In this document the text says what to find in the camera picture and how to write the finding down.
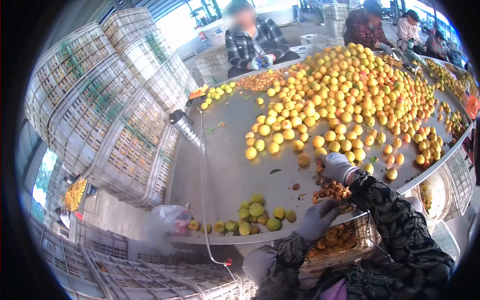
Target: wire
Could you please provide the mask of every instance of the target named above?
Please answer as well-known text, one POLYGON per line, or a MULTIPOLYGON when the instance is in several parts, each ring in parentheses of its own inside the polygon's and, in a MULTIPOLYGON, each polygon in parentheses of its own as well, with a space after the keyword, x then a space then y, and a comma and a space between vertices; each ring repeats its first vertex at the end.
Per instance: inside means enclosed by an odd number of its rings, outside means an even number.
MULTIPOLYGON (((197 110, 200 112, 200 147, 202 150, 202 157, 200 158, 200 194, 202 195, 202 209, 204 213, 204 224, 206 226, 207 216, 205 212, 205 194, 204 194, 204 157, 206 156, 205 144, 204 144, 204 115, 203 115, 203 112, 198 107, 197 107, 197 110)), ((212 251, 210 250, 210 241, 208 240, 208 233, 207 233, 206 227, 204 229, 204 234, 205 234, 205 245, 207 246, 207 251, 208 251, 208 255, 210 256, 210 260, 212 260, 212 262, 214 262, 215 264, 221 264, 225 268, 227 268, 227 271, 230 273, 230 276, 232 276, 233 281, 235 281, 235 284, 237 284, 240 294, 245 298, 245 294, 243 293, 243 286, 242 284, 238 283, 232 271, 230 271, 230 268, 228 267, 227 262, 221 263, 221 262, 218 262, 215 258, 213 258, 212 251)))
POLYGON ((388 254, 387 251, 385 251, 382 247, 380 247, 377 243, 375 243, 369 236, 368 236, 368 227, 370 226, 370 209, 367 209, 367 226, 365 227, 365 236, 368 238, 369 241, 372 242, 372 244, 374 244, 378 249, 382 250, 383 253, 385 253, 385 256, 388 258, 388 261, 390 262, 390 267, 393 269, 393 259, 392 257, 390 256, 390 254, 388 254))

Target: work glove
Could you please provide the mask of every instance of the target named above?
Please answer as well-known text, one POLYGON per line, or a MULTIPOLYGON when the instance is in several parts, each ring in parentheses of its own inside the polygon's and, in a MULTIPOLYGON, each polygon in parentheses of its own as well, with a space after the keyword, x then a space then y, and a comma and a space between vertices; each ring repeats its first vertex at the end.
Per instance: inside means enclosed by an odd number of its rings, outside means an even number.
POLYGON ((307 210, 295 232, 307 241, 317 240, 325 235, 340 212, 336 200, 325 199, 307 210))
POLYGON ((392 48, 390 48, 390 46, 387 44, 380 43, 380 46, 378 48, 380 48, 383 52, 385 52, 385 54, 388 54, 390 56, 393 55, 392 48))
POLYGON ((254 57, 252 59, 252 61, 250 61, 247 65, 247 69, 250 69, 250 70, 259 70, 262 68, 262 64, 264 63, 264 61, 259 58, 259 57, 254 57))
POLYGON ((264 64, 264 67, 269 67, 269 66, 273 66, 273 62, 275 60, 275 55, 273 54, 267 54, 264 56, 264 61, 265 61, 265 64, 264 64))
POLYGON ((345 155, 332 152, 329 154, 320 154, 318 157, 325 167, 325 169, 321 171, 323 177, 340 182, 343 186, 350 185, 347 179, 352 173, 358 170, 358 168, 352 166, 345 155))

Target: orange plastic bag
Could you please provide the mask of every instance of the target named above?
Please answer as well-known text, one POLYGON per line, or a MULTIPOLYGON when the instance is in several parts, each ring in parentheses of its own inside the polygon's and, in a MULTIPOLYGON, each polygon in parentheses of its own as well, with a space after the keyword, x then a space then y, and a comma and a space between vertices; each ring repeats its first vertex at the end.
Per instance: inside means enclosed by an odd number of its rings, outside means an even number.
POLYGON ((467 111, 468 115, 474 120, 480 109, 480 101, 470 93, 465 92, 462 96, 463 103, 466 103, 465 110, 467 111))

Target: metal roof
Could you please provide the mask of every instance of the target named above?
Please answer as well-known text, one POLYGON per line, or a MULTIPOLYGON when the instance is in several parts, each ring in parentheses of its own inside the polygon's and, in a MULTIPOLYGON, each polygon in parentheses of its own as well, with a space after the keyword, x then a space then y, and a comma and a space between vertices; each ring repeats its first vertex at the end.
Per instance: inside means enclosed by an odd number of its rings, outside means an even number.
POLYGON ((146 6, 153 19, 158 21, 168 13, 187 3, 187 0, 140 0, 134 2, 136 7, 146 6))

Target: floral patterned jacket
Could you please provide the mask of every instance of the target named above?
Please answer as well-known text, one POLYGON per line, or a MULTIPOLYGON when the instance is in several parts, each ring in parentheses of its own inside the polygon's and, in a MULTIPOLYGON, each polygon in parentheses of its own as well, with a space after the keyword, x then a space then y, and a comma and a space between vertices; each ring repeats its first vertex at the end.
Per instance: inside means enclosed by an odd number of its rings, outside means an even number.
MULTIPOLYGON (((425 218, 410 202, 364 170, 357 170, 350 190, 372 213, 383 243, 395 261, 378 265, 363 260, 336 273, 346 279, 348 299, 436 299, 453 274, 454 261, 427 230, 425 218)), ((257 290, 256 300, 319 300, 316 287, 299 289, 299 268, 312 243, 295 231, 277 247, 276 262, 257 290)))

